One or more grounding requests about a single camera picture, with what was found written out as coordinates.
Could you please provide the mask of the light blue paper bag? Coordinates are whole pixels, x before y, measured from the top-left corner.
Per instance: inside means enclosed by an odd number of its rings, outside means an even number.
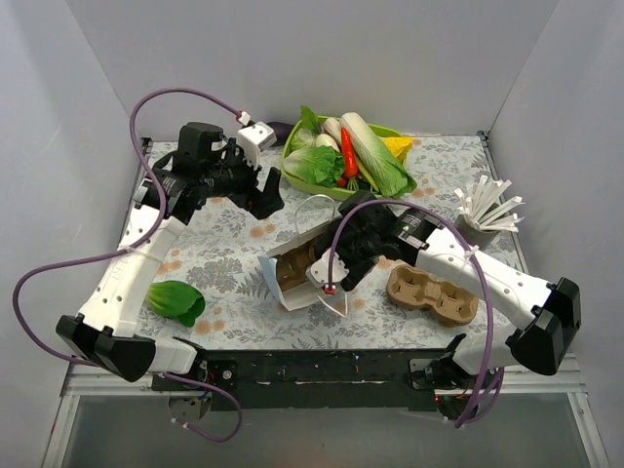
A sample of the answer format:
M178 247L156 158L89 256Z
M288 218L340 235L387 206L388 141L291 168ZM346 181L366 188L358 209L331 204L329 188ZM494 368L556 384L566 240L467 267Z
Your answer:
M315 199L324 199L331 203L331 219L300 232L297 224L298 211L307 202ZM288 311L321 303L341 318L347 318L349 315L348 293L339 285L347 274L344 262L337 256L334 258L331 272L335 290L332 293L325 293L329 252L315 254L316 241L335 219L336 207L337 202L327 195L309 196L294 211L295 236L257 258L268 289Z

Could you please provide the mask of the dark purple eggplant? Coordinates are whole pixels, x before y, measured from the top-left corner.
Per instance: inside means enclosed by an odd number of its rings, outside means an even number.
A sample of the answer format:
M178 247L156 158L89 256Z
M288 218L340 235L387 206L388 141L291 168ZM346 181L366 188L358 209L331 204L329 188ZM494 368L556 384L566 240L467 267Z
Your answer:
M294 128L294 124L277 121L267 122L266 125L273 130L276 137L276 145L280 146L283 146L286 143Z

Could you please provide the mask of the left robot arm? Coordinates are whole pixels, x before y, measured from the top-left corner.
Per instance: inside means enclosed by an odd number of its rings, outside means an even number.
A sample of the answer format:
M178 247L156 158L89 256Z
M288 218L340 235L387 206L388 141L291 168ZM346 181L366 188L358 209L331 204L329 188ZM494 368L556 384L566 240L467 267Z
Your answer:
M173 373L188 390L206 382L208 368L196 358L197 346L138 335L138 313L168 251L207 199L227 197L257 219L284 207L277 168L257 187L260 155L276 140L261 122L232 138L211 124L190 122L180 129L176 150L154 162L155 177L144 178L134 196L121 255L79 312L58 321L57 334L75 354L130 382L151 372Z

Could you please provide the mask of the green lettuce head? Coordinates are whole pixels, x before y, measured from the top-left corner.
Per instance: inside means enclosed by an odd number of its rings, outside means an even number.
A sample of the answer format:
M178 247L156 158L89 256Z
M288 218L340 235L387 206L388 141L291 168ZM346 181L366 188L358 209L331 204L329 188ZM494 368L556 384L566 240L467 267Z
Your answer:
M345 171L344 157L331 146L300 148L283 160L285 171L311 185L334 187Z

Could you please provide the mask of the napa cabbage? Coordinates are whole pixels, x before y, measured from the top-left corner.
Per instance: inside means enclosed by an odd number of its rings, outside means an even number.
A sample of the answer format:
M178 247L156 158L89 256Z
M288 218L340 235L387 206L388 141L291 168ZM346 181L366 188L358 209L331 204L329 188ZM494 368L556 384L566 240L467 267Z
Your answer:
M358 113L343 114L339 123L350 135L354 151L377 194L385 198L401 198L416 188L416 181L410 173Z

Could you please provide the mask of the cup of white straws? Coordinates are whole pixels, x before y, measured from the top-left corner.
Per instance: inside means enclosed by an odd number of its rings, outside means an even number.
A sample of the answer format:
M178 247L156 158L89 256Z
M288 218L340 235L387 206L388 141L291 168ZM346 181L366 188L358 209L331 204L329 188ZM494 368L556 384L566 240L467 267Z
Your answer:
M498 234L518 231L523 218L515 209L524 203L523 198L512 196L502 200L511 185L509 179L494 180L482 175L476 183L454 190L459 202L454 225L469 245L484 250Z

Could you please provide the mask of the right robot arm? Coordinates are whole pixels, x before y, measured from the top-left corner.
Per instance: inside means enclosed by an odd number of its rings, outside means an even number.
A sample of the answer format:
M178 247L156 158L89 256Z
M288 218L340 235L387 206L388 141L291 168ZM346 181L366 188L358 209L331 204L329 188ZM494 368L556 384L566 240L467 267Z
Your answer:
M353 290L385 256L451 281L509 322L501 329L488 322L484 333L456 336L443 355L414 371L417 384L459 388L481 371L515 365L556 374L581 327L578 285L518 271L470 246L433 212L406 202L405 211L394 214L391 204L366 191L340 204L341 218L331 232L332 257L348 271L340 286Z

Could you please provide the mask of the stack of pulp cup carriers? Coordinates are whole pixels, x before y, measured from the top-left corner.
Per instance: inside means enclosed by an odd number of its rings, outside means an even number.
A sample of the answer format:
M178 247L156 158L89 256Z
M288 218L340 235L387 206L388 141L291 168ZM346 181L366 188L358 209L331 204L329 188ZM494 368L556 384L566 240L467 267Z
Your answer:
M477 316L479 299L446 280L437 280L424 270L400 265L386 284L389 300L409 310L428 310L443 326L467 326Z

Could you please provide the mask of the pulp cup carrier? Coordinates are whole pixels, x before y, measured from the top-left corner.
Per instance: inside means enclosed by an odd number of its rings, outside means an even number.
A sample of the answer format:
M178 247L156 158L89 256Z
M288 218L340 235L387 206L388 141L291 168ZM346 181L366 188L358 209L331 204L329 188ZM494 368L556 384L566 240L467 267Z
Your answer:
M308 267L297 267L294 262L295 249L276 256L276 277L282 292L289 291L307 281Z

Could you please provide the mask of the yellow pepper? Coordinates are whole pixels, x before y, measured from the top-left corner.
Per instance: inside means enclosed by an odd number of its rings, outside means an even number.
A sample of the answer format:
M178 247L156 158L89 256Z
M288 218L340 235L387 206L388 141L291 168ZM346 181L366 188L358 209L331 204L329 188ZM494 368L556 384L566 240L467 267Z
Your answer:
M408 154L411 152L414 146L415 139L413 137L404 136L392 136L383 137L382 141L388 148L393 157L401 164L404 165Z

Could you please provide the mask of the green bok choy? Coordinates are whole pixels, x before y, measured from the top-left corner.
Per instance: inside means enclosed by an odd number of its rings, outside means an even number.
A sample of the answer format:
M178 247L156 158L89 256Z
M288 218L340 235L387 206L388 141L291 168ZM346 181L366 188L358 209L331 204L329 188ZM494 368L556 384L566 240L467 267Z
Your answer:
M145 301L158 316L176 320L188 328L195 325L206 307L203 294L181 281L152 283Z

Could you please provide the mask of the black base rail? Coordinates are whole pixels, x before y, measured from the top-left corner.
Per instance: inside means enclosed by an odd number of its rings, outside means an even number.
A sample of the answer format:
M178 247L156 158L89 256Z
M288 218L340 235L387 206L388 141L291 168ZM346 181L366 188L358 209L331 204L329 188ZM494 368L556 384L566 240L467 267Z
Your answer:
M156 391L193 391L206 382L245 410L398 408L434 411L436 390L476 379L445 370L442 348L202 351L183 382L156 376Z

